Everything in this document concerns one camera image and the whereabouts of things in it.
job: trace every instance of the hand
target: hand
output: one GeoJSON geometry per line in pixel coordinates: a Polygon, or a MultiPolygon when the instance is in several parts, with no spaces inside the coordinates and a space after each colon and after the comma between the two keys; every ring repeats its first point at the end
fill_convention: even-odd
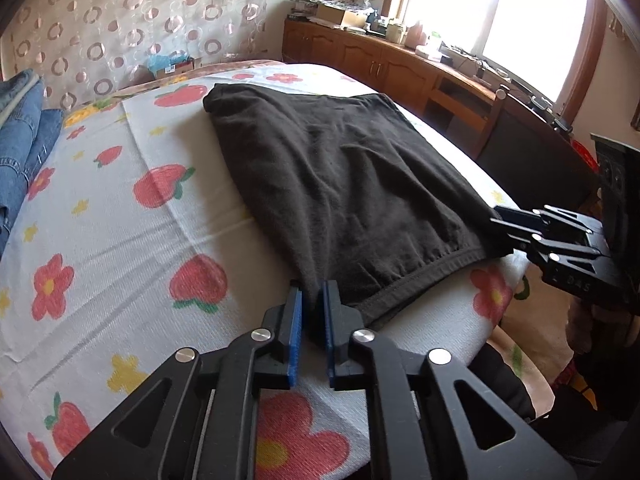
{"type": "Polygon", "coordinates": [[[594,321],[607,325],[613,332],[612,344],[617,348],[628,348],[640,333],[640,317],[633,316],[625,310],[606,310],[600,306],[574,298],[569,307],[568,321],[565,328],[566,341],[577,354],[591,351],[593,341],[591,330],[594,321]]]}

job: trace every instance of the cardboard box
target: cardboard box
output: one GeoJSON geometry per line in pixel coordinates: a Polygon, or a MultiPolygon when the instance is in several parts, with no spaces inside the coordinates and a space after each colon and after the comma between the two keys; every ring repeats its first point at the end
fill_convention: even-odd
{"type": "Polygon", "coordinates": [[[328,6],[327,4],[318,5],[316,18],[325,20],[326,22],[335,23],[339,27],[363,28],[367,21],[366,14],[338,9],[338,7],[328,6]]]}
{"type": "Polygon", "coordinates": [[[182,63],[161,68],[156,72],[156,79],[164,79],[165,77],[184,74],[189,70],[193,70],[193,67],[194,67],[193,59],[188,59],[187,61],[183,61],[182,63]]]}

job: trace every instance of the triangular cutout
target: triangular cutout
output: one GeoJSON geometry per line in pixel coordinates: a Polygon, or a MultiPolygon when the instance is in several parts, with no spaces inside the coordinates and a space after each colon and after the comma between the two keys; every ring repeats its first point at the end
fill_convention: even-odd
{"type": "Polygon", "coordinates": [[[148,446],[170,389],[171,379],[159,381],[118,423],[113,434],[135,446],[148,446]]]}
{"type": "Polygon", "coordinates": [[[456,381],[454,387],[480,449],[491,449],[511,440],[516,435],[511,425],[498,415],[469,384],[465,381],[456,381]]]}

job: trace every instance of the window frame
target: window frame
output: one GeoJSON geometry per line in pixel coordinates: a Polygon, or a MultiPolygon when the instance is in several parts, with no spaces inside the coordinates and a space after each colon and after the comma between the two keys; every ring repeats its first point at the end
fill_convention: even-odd
{"type": "MultiPolygon", "coordinates": [[[[382,15],[397,18],[404,16],[408,0],[384,0],[382,5],[382,15]]],[[[522,81],[516,75],[511,73],[507,68],[501,67],[495,61],[486,58],[480,54],[484,50],[484,46],[489,37],[493,17],[497,10],[498,0],[487,14],[485,26],[482,28],[476,44],[471,54],[478,56],[490,66],[500,68],[512,76],[516,81],[523,82],[528,88],[534,92],[537,97],[543,94],[537,89],[532,88],[528,83],[522,81]]],[[[574,60],[567,78],[562,86],[562,90],[553,106],[553,111],[559,114],[567,123],[573,123],[584,97],[591,85],[596,65],[600,58],[602,43],[607,24],[607,4],[605,0],[587,0],[587,8],[584,13],[584,22],[582,24],[582,32],[578,40],[578,46],[575,51],[574,60]]]]}

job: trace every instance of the cabinet door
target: cabinet door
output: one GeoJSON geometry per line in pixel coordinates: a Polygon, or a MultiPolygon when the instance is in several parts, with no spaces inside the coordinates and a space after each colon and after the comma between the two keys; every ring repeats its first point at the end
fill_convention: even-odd
{"type": "Polygon", "coordinates": [[[415,54],[393,47],[383,51],[380,65],[377,84],[380,91],[421,117],[435,85],[437,69],[415,54]]]}
{"type": "Polygon", "coordinates": [[[309,34],[309,62],[335,67],[340,35],[326,28],[314,30],[309,34]]]}
{"type": "Polygon", "coordinates": [[[284,22],[282,37],[282,59],[287,63],[306,61],[306,33],[308,25],[304,22],[284,22]]]}
{"type": "Polygon", "coordinates": [[[342,40],[338,70],[368,86],[376,85],[376,70],[382,47],[369,38],[342,40]]]}

